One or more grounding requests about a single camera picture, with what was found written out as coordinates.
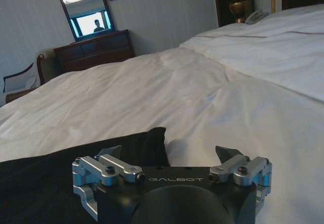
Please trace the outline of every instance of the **mirror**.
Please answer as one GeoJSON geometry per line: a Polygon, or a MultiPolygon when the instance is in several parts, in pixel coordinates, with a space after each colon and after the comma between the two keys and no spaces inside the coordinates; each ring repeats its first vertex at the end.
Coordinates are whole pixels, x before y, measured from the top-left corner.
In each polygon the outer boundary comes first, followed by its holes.
{"type": "Polygon", "coordinates": [[[114,31],[105,0],[61,0],[76,41],[114,31]]]}

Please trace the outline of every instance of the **mirror frame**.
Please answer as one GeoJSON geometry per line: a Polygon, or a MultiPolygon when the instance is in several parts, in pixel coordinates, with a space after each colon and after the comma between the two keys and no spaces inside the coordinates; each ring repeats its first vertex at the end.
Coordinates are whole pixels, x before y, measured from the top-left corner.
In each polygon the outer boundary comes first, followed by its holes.
{"type": "Polygon", "coordinates": [[[65,16],[66,16],[66,19],[67,19],[67,22],[69,23],[70,29],[71,29],[71,31],[72,31],[73,37],[74,37],[74,39],[75,39],[76,42],[79,42],[79,41],[82,41],[82,40],[86,40],[86,39],[95,38],[95,37],[98,37],[98,36],[101,36],[101,35],[108,34],[108,33],[115,32],[115,31],[116,31],[116,30],[115,30],[114,22],[113,22],[113,20],[112,20],[111,14],[110,14],[110,10],[109,10],[109,7],[108,7],[107,0],[102,0],[102,1],[103,1],[103,4],[104,4],[105,8],[106,8],[106,11],[107,11],[107,14],[108,14],[108,18],[109,18],[109,20],[110,20],[111,29],[106,30],[106,32],[103,31],[103,32],[101,32],[101,33],[99,33],[99,34],[94,34],[94,33],[92,33],[92,34],[85,35],[85,36],[82,36],[82,37],[79,37],[79,38],[78,38],[78,37],[76,36],[75,32],[74,32],[74,28],[73,28],[73,26],[72,26],[72,23],[71,23],[71,20],[70,20],[71,18],[70,18],[70,16],[69,16],[68,11],[67,11],[66,5],[65,5],[65,3],[63,2],[63,0],[60,0],[61,5],[62,5],[63,10],[64,10],[64,13],[65,13],[65,16]]]}

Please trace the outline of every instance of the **white duvet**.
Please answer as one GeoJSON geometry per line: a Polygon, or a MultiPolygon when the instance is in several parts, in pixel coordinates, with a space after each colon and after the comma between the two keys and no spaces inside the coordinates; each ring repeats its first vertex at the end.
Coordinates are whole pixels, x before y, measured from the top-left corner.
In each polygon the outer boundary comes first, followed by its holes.
{"type": "Polygon", "coordinates": [[[0,161],[164,126],[172,166],[217,165],[216,144],[270,159],[257,223],[323,223],[324,35],[298,19],[323,13],[290,10],[61,75],[0,109],[0,161]],[[255,35],[267,21],[281,31],[255,35]]]}

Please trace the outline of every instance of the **logo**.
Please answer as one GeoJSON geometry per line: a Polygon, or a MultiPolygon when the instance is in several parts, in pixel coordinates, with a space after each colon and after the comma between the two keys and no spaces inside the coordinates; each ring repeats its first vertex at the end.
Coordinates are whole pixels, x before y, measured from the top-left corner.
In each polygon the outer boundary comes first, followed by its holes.
{"type": "Polygon", "coordinates": [[[177,178],[164,178],[164,177],[151,177],[148,179],[151,182],[160,182],[160,181],[165,181],[165,182],[194,182],[194,181],[199,181],[201,182],[203,178],[201,177],[177,177],[177,178]]]}

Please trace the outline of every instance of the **wooden dresser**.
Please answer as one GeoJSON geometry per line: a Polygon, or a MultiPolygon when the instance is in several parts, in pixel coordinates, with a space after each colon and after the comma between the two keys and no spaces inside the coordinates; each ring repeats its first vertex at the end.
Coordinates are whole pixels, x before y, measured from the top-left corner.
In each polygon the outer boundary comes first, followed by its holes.
{"type": "Polygon", "coordinates": [[[135,56],[128,30],[72,43],[54,49],[64,72],[81,71],[135,56]]]}

